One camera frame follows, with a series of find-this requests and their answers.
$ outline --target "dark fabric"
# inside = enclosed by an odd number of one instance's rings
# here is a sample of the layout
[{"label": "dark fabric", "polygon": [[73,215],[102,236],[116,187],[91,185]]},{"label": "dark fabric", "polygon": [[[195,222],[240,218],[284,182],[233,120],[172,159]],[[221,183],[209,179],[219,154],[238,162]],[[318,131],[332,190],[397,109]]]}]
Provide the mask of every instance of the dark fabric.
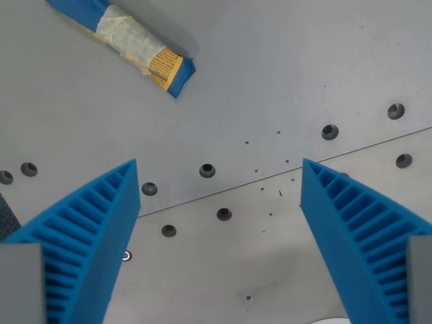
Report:
[{"label": "dark fabric", "polygon": [[21,227],[6,200],[0,194],[0,242]]}]

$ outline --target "countersunk screw hole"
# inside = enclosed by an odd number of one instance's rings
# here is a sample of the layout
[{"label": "countersunk screw hole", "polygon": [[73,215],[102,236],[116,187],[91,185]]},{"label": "countersunk screw hole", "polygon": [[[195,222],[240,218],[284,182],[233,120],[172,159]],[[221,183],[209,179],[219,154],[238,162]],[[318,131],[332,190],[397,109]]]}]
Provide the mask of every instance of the countersunk screw hole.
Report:
[{"label": "countersunk screw hole", "polygon": [[325,126],[321,131],[321,136],[325,140],[334,140],[338,135],[339,135],[339,128],[333,124]]},{"label": "countersunk screw hole", "polygon": [[146,196],[154,196],[157,193],[157,186],[152,182],[146,182],[142,185],[141,191]]},{"label": "countersunk screw hole", "polygon": [[232,212],[228,208],[220,208],[216,213],[216,217],[220,221],[227,221],[232,217]]},{"label": "countersunk screw hole", "polygon": [[177,234],[177,229],[172,225],[165,225],[162,227],[161,232],[166,238],[172,238]]},{"label": "countersunk screw hole", "polygon": [[21,164],[21,172],[25,176],[34,177],[38,174],[38,168],[31,162],[24,162]]},{"label": "countersunk screw hole", "polygon": [[412,156],[409,154],[401,154],[396,159],[396,166],[400,169],[405,169],[409,167],[412,163]]},{"label": "countersunk screw hole", "polygon": [[124,251],[124,255],[123,255],[123,261],[129,261],[130,259],[132,259],[132,253],[128,250]]},{"label": "countersunk screw hole", "polygon": [[200,167],[200,175],[203,178],[211,178],[215,175],[216,169],[211,164],[203,164]]},{"label": "countersunk screw hole", "polygon": [[0,171],[0,183],[1,184],[11,184],[14,182],[14,177],[8,171]]},{"label": "countersunk screw hole", "polygon": [[401,103],[395,103],[387,110],[387,116],[390,119],[399,119],[405,113],[405,107]]}]

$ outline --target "yellow label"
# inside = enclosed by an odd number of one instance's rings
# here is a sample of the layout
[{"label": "yellow label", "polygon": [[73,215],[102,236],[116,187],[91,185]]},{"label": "yellow label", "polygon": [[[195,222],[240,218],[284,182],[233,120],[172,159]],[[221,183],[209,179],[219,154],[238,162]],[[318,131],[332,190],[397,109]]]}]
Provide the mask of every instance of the yellow label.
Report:
[{"label": "yellow label", "polygon": [[182,62],[182,56],[165,47],[150,62],[148,67],[151,73],[150,78],[166,91],[173,82]]}]

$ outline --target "gray metal plate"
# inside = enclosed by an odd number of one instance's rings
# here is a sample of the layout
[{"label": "gray metal plate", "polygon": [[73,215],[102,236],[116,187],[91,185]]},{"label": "gray metal plate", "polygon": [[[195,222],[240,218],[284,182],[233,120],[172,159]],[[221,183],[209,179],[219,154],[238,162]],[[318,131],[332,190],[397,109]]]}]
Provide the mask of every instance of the gray metal plate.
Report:
[{"label": "gray metal plate", "polygon": [[[432,221],[431,152],[426,130],[324,164]],[[413,158],[406,169],[395,164],[402,153]],[[345,317],[299,207],[301,175],[297,169],[141,217],[104,323],[309,324]],[[232,211],[229,221],[216,217],[224,207]],[[167,224],[177,229],[172,238],[161,234]]]},{"label": "gray metal plate", "polygon": [[432,126],[430,1],[120,2],[194,58],[178,100],[43,0],[2,2],[1,191],[24,222],[127,159],[159,187],[144,215]]}]

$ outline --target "blue tape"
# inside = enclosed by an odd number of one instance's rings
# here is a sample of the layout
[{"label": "blue tape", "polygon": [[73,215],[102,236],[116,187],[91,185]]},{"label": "blue tape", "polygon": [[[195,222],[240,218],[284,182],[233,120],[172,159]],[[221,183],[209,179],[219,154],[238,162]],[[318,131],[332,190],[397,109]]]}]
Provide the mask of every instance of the blue tape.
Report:
[{"label": "blue tape", "polygon": [[189,57],[184,57],[180,69],[178,69],[177,74],[174,76],[173,82],[167,90],[168,93],[174,98],[177,98],[180,94],[180,91],[183,89],[183,85],[189,80],[194,72],[195,65],[193,64],[192,59]]},{"label": "blue tape", "polygon": [[107,0],[47,0],[47,2],[51,7],[92,32],[96,32],[97,24],[111,5]]}]

